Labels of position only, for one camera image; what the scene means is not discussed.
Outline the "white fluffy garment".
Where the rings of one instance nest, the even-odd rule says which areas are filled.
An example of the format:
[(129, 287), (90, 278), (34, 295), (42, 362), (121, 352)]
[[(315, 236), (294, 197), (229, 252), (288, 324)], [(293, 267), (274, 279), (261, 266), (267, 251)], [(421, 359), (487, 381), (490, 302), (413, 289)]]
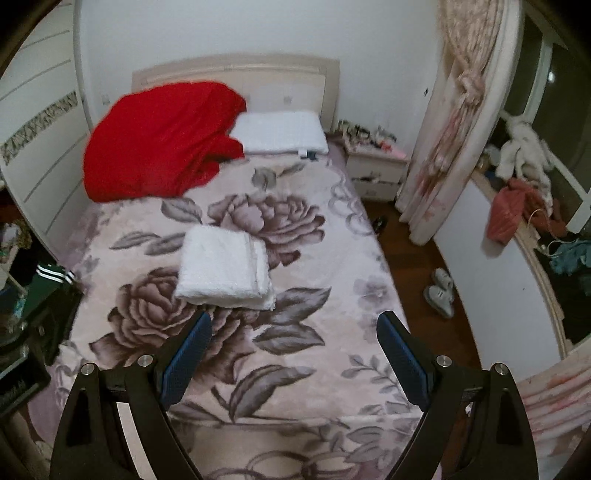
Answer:
[(193, 305), (269, 311), (276, 306), (266, 246), (243, 231), (189, 229), (175, 296)]

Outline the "left white slipper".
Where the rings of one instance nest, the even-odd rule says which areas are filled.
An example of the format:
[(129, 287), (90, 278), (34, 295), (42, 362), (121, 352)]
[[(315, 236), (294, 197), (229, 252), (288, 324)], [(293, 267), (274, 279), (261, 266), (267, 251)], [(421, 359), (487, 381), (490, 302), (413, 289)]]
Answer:
[(424, 297), (427, 303), (443, 318), (451, 319), (454, 316), (455, 297), (452, 292), (440, 286), (431, 285), (424, 290)]

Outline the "white slipper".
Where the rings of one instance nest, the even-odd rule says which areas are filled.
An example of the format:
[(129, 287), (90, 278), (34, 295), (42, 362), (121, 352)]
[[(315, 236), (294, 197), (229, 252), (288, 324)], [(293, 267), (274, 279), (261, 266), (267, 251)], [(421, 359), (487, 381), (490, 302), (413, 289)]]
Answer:
[(424, 290), (424, 297), (427, 303), (443, 318), (451, 319), (454, 316), (455, 297), (452, 292), (440, 286), (431, 285)]
[(437, 268), (433, 274), (432, 278), (434, 282), (441, 288), (447, 291), (454, 291), (455, 283), (452, 279), (451, 275), (444, 269), (444, 268)]

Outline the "white window sill counter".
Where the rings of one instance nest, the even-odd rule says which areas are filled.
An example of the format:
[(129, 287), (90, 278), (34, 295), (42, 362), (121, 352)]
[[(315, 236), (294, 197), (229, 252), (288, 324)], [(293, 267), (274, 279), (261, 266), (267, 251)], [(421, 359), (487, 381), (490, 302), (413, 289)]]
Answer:
[(521, 222), (503, 246), (487, 237), (496, 191), (475, 172), (434, 241), (470, 323), (481, 363), (507, 364), (516, 380), (536, 375), (569, 352), (564, 312)]

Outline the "right white slipper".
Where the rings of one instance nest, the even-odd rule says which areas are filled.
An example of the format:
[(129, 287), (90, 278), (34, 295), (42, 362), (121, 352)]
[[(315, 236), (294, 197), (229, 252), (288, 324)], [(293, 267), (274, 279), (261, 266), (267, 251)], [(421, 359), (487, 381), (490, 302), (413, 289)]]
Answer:
[(447, 291), (454, 291), (455, 283), (452, 279), (451, 275), (444, 269), (444, 268), (437, 268), (433, 274), (432, 278), (434, 282), (441, 288)]

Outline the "green striped jacket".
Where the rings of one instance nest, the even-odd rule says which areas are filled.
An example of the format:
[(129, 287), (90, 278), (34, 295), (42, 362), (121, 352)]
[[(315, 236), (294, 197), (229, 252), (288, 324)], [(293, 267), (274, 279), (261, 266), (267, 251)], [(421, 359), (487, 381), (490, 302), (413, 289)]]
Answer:
[(29, 285), (22, 320), (24, 332), (39, 342), (44, 363), (50, 366), (60, 344), (69, 338), (83, 292), (76, 275), (56, 264), (38, 264)]

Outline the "floral plush bed blanket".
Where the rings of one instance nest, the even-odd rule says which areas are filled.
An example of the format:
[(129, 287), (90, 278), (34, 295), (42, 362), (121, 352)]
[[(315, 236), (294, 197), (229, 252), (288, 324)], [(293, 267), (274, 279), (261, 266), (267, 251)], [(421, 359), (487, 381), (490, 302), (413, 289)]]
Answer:
[(177, 198), (93, 207), (67, 248), (85, 295), (29, 403), (43, 460), (85, 362), (155, 352), (198, 311), (208, 348), (172, 427), (207, 479), (383, 479), (420, 411), (376, 337), (402, 312), (344, 151), (231, 161)]

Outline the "teal cloth on sill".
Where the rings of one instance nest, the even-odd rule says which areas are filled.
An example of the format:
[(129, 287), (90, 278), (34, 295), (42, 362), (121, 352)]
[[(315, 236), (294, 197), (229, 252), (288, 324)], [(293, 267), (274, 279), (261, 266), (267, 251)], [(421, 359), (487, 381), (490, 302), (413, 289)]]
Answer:
[(579, 268), (591, 266), (591, 241), (576, 240), (561, 244), (551, 255), (550, 268), (558, 275), (572, 275)]

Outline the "red cloth on sill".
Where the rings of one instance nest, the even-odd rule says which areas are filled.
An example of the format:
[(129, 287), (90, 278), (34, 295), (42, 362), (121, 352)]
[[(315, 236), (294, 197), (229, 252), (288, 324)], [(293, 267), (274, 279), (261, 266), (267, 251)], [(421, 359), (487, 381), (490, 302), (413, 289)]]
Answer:
[(546, 203), (535, 187), (520, 179), (511, 178), (493, 199), (487, 238), (503, 246), (507, 245), (523, 219), (538, 230), (547, 227)]

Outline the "white plush toy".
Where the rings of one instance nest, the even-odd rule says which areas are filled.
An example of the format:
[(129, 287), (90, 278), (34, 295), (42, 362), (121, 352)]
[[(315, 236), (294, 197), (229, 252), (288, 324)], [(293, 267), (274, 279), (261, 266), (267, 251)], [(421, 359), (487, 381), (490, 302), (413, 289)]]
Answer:
[(551, 209), (553, 198), (548, 173), (554, 168), (556, 156), (522, 116), (509, 116), (506, 132), (510, 139), (500, 150), (496, 176), (506, 182), (513, 177), (528, 182)]

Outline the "red blanket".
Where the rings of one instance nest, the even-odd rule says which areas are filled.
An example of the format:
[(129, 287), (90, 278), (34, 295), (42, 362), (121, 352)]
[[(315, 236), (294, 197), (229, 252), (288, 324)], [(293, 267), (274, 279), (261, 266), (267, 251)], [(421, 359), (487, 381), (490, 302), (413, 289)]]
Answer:
[(242, 158), (229, 136), (245, 98), (214, 81), (180, 82), (119, 99), (95, 126), (83, 158), (87, 196), (96, 203), (174, 198)]

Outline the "white wardrobe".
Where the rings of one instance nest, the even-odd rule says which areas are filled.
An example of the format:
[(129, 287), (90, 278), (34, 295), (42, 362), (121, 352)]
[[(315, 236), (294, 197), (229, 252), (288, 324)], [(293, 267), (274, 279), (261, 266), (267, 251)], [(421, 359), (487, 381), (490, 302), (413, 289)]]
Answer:
[(55, 257), (90, 204), (82, 185), (90, 129), (75, 65), (75, 13), (75, 2), (57, 4), (1, 77), (1, 176)]

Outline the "white pillow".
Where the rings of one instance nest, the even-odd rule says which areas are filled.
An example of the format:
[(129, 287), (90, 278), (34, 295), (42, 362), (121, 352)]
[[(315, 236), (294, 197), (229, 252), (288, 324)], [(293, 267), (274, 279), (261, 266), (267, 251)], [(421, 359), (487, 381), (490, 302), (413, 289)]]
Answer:
[(329, 153), (320, 118), (311, 111), (242, 113), (229, 137), (238, 140), (246, 154)]

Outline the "pink floral curtain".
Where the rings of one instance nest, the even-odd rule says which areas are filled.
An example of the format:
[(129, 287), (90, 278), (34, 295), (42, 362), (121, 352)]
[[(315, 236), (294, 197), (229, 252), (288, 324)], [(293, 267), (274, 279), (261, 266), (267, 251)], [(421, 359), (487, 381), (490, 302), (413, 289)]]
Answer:
[(520, 1), (441, 1), (444, 40), (434, 90), (396, 208), (412, 243), (427, 244), (463, 192), (514, 79)]

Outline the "cream bed headboard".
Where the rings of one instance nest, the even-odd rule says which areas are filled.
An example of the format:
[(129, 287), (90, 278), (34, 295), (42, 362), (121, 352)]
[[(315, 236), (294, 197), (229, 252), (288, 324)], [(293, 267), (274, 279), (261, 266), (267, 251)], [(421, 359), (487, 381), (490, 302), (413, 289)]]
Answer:
[(221, 54), (168, 62), (132, 73), (131, 91), (178, 82), (216, 81), (245, 98), (250, 112), (314, 111), (332, 131), (339, 97), (337, 59), (300, 54)]

